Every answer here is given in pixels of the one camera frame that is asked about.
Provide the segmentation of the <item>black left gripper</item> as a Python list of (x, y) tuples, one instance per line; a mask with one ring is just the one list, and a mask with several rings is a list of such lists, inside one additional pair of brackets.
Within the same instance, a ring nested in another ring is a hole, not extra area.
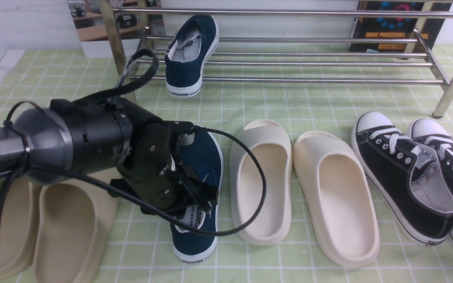
[(191, 206), (209, 213), (218, 203), (219, 188), (200, 181), (198, 172), (183, 162), (182, 140), (196, 136), (198, 128), (185, 121), (153, 121), (135, 130), (130, 155), (116, 168), (120, 179), (111, 186), (144, 202), (143, 213), (151, 207), (178, 217)]

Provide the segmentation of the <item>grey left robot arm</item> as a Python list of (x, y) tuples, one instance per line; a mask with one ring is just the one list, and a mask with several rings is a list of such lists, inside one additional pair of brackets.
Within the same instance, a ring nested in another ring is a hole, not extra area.
[(109, 178), (116, 197), (125, 193), (174, 217), (189, 206), (209, 213), (219, 187), (199, 180), (180, 156), (182, 136), (195, 132), (190, 122), (162, 120), (124, 98), (53, 100), (0, 127), (0, 181), (21, 167), (41, 185), (66, 179), (43, 168), (85, 175), (116, 168), (121, 178)]

